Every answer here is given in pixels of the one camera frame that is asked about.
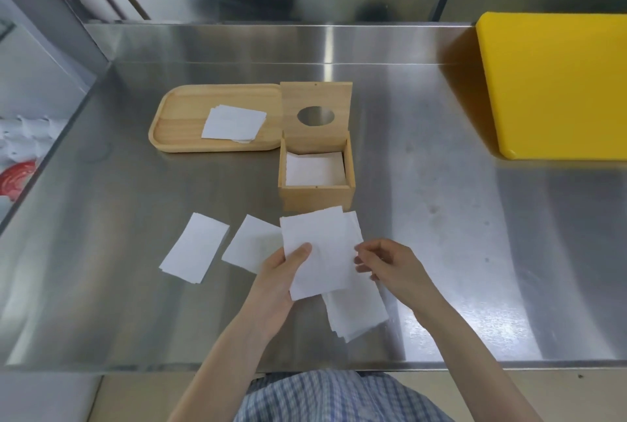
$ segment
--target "forearm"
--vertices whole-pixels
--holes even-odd
[[[416,315],[431,334],[475,422],[542,419],[481,339],[443,299],[430,315]]]
[[[255,322],[238,314],[202,363],[169,422],[233,420],[266,345]]]

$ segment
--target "yellow plastic object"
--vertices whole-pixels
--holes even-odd
[[[627,160],[627,15],[487,12],[476,32],[504,156]]]

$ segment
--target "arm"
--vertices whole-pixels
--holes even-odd
[[[542,421],[410,248],[388,239],[356,248],[357,271],[372,271],[431,334],[475,422]]]
[[[263,351],[294,304],[290,286],[310,252],[311,244],[303,244],[285,259],[280,248],[263,263],[239,314],[217,339],[169,422],[233,420]]]

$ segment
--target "stainless steel table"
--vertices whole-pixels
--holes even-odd
[[[219,256],[246,214],[281,216],[278,150],[163,154],[147,139],[157,105],[182,84],[322,79],[354,82],[354,209],[365,238],[410,245],[505,366],[622,365],[626,167],[494,157],[463,106],[485,93],[478,63],[386,61],[116,59],[5,222],[5,368],[198,367],[253,281]],[[231,226],[201,284],[159,270],[192,212]],[[382,294],[389,321],[349,344],[331,332],[320,297],[297,302],[259,370],[442,367],[408,308]]]

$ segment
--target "clothing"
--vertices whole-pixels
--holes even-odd
[[[269,374],[250,384],[236,422],[452,422],[428,398],[383,372]]]

